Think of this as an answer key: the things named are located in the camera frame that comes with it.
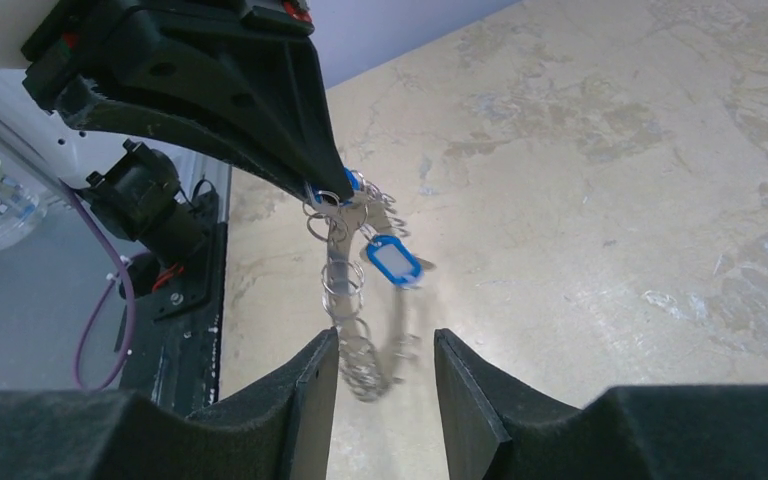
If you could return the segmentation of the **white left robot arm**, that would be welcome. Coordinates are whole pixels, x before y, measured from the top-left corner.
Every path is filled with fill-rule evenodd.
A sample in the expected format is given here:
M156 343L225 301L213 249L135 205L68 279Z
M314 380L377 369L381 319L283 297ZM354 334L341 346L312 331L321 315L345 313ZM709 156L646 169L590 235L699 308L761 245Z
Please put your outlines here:
M48 126L37 148L69 196L164 263L204 228L158 143L309 202L353 197L304 1L0 1L0 68Z

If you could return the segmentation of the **small blue key tag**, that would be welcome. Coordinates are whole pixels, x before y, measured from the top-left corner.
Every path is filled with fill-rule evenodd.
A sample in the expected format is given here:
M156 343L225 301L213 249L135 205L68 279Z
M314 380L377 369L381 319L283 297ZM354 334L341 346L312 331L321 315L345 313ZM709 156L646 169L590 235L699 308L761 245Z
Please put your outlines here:
M366 245L368 260L394 286L410 288L424 274L419 260L402 243L391 235L376 235Z

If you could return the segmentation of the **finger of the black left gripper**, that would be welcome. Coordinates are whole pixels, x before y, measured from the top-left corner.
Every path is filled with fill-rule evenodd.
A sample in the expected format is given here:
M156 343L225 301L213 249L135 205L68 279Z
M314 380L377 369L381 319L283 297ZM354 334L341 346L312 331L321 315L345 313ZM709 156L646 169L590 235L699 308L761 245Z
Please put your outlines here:
M202 153L305 199L341 178L299 1L59 1L21 48L24 87L71 129Z

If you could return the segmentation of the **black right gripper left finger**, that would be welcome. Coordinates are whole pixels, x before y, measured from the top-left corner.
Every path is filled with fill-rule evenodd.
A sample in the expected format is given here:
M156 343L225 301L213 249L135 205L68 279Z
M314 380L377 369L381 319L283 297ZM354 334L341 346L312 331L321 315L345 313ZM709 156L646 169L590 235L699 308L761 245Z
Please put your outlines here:
M338 342L187 417L122 390L0 392L0 479L323 479Z

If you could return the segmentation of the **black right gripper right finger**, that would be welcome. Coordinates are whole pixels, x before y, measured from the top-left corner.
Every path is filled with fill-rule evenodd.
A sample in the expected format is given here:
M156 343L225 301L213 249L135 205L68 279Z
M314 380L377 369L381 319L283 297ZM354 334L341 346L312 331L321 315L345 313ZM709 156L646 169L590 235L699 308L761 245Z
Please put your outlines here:
M453 479L768 479L768 385L615 386L575 408L434 335Z

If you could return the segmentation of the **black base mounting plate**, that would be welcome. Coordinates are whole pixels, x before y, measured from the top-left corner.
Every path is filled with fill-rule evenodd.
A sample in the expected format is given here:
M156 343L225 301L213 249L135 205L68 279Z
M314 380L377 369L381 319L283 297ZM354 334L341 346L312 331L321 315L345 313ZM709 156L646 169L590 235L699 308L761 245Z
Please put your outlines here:
M136 294L119 386L186 416L218 398L227 225L213 190L180 204L128 269Z

